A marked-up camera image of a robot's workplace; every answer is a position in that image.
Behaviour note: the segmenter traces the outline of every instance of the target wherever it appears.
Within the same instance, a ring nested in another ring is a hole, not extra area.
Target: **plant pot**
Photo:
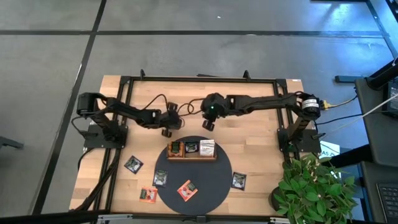
[[[276,198],[274,197],[274,195],[279,195],[280,196],[280,189],[279,187],[275,188],[271,194],[268,197],[268,201],[269,204],[271,205],[271,207],[275,210],[278,211],[279,210],[279,205],[280,203],[278,202],[278,200],[276,200]]]

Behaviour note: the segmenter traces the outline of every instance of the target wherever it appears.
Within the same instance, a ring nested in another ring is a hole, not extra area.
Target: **wooden tabletop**
[[[100,93],[116,97],[120,76],[104,76]],[[289,92],[303,91],[301,80],[287,80]],[[126,97],[127,86],[122,101]],[[218,92],[226,95],[272,96],[271,84],[266,83],[207,83],[207,82],[155,82],[135,81],[131,106],[143,108],[158,94],[165,94],[171,102],[182,105],[194,98],[203,98],[207,94]],[[195,111],[200,101],[193,103]],[[165,111],[165,102],[158,98],[149,107]],[[283,111],[284,123],[287,116]],[[141,187],[151,186],[156,160],[169,141],[184,136],[196,135],[214,139],[227,153],[232,170],[247,174],[245,191],[230,189],[225,201],[212,215],[275,215],[268,203],[268,196],[278,186],[283,176],[283,156],[279,151],[277,129],[279,127],[276,110],[254,111],[245,116],[228,116],[217,119],[213,132],[202,128],[201,114],[184,117],[185,126],[172,131],[168,139],[161,136],[160,129],[145,129],[134,121],[128,120],[127,143],[121,151],[117,179],[112,201],[112,212],[127,213],[175,213],[160,197],[156,203],[139,201]],[[144,165],[137,174],[124,167],[132,156],[140,159]],[[73,191],[70,208],[76,208],[93,190],[100,176],[104,149],[94,149],[81,162]],[[108,185],[105,185],[100,208],[104,208]]]

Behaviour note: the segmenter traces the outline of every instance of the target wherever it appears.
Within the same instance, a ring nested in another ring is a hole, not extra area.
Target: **concrete floor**
[[[384,1],[372,3],[398,48],[397,22]],[[99,5],[100,0],[0,0],[0,29],[91,30]],[[99,29],[374,31],[377,25],[367,6],[354,2],[112,0]],[[0,217],[29,211],[87,40],[87,36],[0,36],[0,136],[25,142],[21,151],[0,150]],[[355,93],[353,85],[334,83],[335,75],[368,76],[390,60],[386,43],[376,38],[97,36],[80,92],[98,91],[103,75],[138,75],[141,68],[149,76],[221,77],[241,77],[247,69],[252,77],[302,79],[306,92],[339,103]],[[318,121],[359,112],[355,101],[324,112]],[[320,131],[347,121],[322,126]],[[368,142],[362,122],[326,141],[343,147]],[[82,145],[81,136],[69,128],[45,213],[67,211]]]

